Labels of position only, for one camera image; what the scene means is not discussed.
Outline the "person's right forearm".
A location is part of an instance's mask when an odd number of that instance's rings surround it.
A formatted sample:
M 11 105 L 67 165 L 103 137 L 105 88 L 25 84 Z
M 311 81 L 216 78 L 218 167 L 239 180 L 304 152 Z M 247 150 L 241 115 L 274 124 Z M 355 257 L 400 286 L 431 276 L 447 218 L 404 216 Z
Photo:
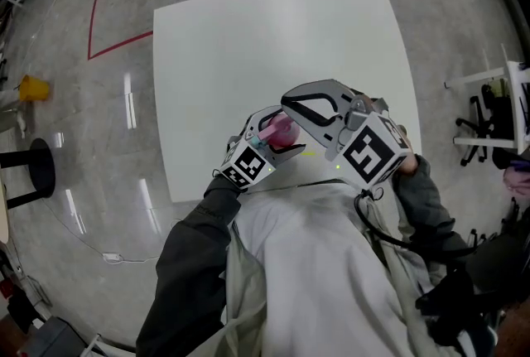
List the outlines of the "person's right forearm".
M 454 231 L 455 219 L 441 203 L 436 184 L 431 179 L 428 161 L 417 155 L 418 168 L 412 176 L 396 170 L 393 191 L 412 228 L 408 237 L 411 250 L 427 260 L 445 262 L 471 253 L 466 242 Z

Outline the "pink round container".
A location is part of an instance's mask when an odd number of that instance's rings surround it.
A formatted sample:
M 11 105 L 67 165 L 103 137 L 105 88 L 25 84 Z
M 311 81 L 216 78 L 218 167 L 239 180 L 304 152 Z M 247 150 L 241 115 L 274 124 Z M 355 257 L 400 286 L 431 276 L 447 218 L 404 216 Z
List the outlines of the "pink round container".
M 274 117 L 269 125 L 274 127 L 275 131 L 268 138 L 267 142 L 270 146 L 276 148 L 294 145 L 300 135 L 300 127 L 298 124 L 284 113 L 280 113 Z

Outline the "black office chair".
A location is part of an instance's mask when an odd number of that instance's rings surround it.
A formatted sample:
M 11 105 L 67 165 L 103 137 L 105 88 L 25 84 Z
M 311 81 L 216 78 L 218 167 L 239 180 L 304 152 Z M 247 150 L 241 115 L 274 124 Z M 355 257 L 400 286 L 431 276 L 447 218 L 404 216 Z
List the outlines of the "black office chair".
M 470 98 L 470 103 L 474 104 L 477 113 L 477 123 L 472 123 L 463 118 L 456 119 L 455 123 L 459 127 L 464 124 L 477 134 L 477 138 L 507 139 L 514 140 L 513 113 L 511 100 L 507 96 L 496 96 L 488 84 L 481 86 L 481 96 L 484 101 L 484 107 L 490 111 L 488 119 L 484 118 L 482 107 L 480 106 L 479 96 L 475 95 Z M 488 146 L 482 146 L 482 154 L 479 155 L 479 162 L 485 162 L 488 159 Z M 468 147 L 469 155 L 460 160 L 462 166 L 467 166 L 479 150 L 479 146 Z M 507 148 L 494 147 L 492 151 L 493 164 L 499 169 L 504 170 L 510 166 L 512 161 L 518 157 Z

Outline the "person's right hand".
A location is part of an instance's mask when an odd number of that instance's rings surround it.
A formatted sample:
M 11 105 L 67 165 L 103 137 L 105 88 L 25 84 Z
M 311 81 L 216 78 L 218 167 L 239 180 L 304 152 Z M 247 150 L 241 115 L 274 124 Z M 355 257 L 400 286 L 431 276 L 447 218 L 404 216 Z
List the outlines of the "person's right hand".
M 407 143 L 409 153 L 403 160 L 401 166 L 397 169 L 397 172 L 405 176 L 412 176 L 418 168 L 417 157 L 414 151 L 412 150 L 412 144 L 407 137 L 407 130 L 405 129 L 405 127 L 402 125 L 398 125 L 398 129 L 402 134 L 402 137 L 404 138 L 405 142 Z

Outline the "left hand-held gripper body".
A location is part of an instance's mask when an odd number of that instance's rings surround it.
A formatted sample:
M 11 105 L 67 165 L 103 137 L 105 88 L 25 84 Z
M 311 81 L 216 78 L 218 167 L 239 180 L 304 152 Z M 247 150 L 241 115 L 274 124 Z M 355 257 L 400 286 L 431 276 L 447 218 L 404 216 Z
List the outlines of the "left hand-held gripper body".
M 276 171 L 272 158 L 260 147 L 258 121 L 251 117 L 238 137 L 229 139 L 219 173 L 240 190 L 257 185 Z

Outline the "person's torso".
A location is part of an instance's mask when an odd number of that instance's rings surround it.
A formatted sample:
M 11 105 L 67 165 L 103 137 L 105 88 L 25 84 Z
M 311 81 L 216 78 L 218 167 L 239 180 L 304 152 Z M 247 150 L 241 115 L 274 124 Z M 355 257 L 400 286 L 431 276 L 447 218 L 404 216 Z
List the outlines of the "person's torso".
M 459 357 L 415 307 L 417 256 L 369 239 L 354 190 L 320 184 L 245 196 L 232 227 L 228 318 L 240 357 Z

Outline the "white desk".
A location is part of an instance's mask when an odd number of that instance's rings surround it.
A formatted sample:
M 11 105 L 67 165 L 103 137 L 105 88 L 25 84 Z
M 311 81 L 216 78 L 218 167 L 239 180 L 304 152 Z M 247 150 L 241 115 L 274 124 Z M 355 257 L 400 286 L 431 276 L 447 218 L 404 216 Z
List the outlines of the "white desk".
M 530 86 L 530 67 L 524 68 L 523 63 L 506 60 L 502 67 L 447 80 L 444 82 L 444 87 L 451 89 L 464 84 L 485 83 L 496 79 L 504 79 L 508 83 L 513 115 L 514 139 L 454 137 L 452 143 L 461 146 L 513 149 L 521 155 L 530 147 L 530 121 L 528 121 L 530 102 L 525 94 L 526 86 Z

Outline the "person's left forearm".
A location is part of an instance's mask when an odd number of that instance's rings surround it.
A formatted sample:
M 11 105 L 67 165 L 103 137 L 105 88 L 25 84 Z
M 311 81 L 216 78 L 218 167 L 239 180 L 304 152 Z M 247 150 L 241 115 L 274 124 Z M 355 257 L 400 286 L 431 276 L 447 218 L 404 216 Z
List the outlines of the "person's left forearm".
M 215 177 L 203 200 L 169 233 L 157 261 L 154 301 L 136 341 L 137 357 L 186 357 L 222 328 L 229 224 L 240 189 Z

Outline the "yellow bucket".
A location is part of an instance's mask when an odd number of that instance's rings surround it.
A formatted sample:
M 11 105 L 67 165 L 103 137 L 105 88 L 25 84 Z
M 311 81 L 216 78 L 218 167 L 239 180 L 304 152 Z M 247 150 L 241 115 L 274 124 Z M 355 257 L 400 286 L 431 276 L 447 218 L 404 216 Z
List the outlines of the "yellow bucket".
M 50 85 L 44 80 L 25 75 L 19 87 L 19 99 L 23 102 L 46 101 L 50 95 Z

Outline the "pink rounded object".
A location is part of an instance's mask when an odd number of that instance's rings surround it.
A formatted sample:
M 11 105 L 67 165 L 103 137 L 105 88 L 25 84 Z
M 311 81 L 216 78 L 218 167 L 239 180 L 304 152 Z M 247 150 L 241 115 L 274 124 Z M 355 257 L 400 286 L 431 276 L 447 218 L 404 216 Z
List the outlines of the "pink rounded object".
M 514 195 L 530 199 L 530 161 L 512 161 L 503 172 L 503 183 Z

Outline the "black seat chair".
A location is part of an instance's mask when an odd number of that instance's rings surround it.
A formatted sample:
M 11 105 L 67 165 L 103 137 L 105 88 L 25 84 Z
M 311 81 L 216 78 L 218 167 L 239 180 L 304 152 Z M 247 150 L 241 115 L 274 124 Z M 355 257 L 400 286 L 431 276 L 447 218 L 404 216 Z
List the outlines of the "black seat chair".
M 437 345 L 464 357 L 491 357 L 501 311 L 530 297 L 530 231 L 503 233 L 476 248 L 425 249 L 450 271 L 416 300 Z

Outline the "grey equipment case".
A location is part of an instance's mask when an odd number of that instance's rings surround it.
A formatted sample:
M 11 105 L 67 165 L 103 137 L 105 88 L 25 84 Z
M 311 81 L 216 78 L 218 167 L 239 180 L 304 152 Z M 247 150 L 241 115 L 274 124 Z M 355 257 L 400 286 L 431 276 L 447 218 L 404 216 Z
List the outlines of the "grey equipment case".
M 19 357 L 80 357 L 87 343 L 60 318 L 52 317 L 19 350 Z

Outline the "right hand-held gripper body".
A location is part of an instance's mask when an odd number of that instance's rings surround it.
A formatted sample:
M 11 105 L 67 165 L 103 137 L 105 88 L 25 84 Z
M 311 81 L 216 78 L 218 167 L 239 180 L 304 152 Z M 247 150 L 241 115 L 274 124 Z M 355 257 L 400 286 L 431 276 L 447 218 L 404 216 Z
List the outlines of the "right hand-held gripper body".
M 346 105 L 326 97 L 334 107 L 328 116 L 325 158 L 336 177 L 355 187 L 372 187 L 387 180 L 408 154 L 408 143 L 389 117 L 382 98 L 344 96 Z

